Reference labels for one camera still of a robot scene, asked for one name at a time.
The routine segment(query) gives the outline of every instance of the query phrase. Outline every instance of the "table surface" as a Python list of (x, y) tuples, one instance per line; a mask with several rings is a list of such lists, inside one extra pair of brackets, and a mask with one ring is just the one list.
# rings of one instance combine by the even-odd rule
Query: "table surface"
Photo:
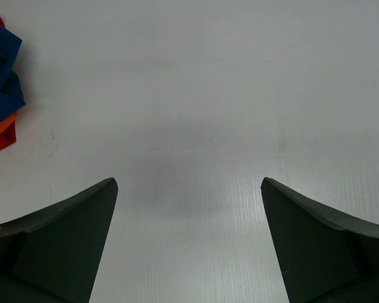
[(0, 223), (106, 177), (91, 302), (287, 302), (260, 184), (379, 223), (379, 0), (0, 0), (27, 106)]

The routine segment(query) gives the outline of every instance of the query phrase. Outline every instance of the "white surface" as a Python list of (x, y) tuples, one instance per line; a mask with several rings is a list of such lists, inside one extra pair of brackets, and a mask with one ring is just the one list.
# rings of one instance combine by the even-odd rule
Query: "white surface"
[(115, 177), (91, 302), (287, 302), (265, 176), (379, 223), (379, 0), (0, 13), (28, 103), (0, 153), (0, 223)]

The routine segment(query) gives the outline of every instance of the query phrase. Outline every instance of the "black object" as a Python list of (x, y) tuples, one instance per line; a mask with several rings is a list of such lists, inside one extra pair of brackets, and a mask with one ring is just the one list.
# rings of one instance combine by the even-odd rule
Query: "black object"
[(86, 303), (117, 197), (114, 179), (0, 224), (0, 303)]
[(290, 303), (379, 303), (379, 225), (273, 179), (262, 196)]

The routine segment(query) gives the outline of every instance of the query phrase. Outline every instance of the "red cloth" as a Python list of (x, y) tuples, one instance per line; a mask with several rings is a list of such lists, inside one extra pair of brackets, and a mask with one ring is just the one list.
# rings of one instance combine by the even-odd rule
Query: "red cloth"
[[(2, 27), (4, 26), (4, 22), (2, 21), (0, 17), (0, 25)], [(13, 121), (1, 134), (0, 134), (0, 150), (5, 149), (6, 147), (9, 147), (16, 141), (16, 135), (15, 135), (15, 121)]]

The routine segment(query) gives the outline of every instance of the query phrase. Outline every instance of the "blue cloth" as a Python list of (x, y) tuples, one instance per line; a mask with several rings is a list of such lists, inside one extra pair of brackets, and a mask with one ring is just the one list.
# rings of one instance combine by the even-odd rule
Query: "blue cloth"
[(25, 105), (20, 80), (11, 70), (21, 42), (0, 25), (0, 122)]

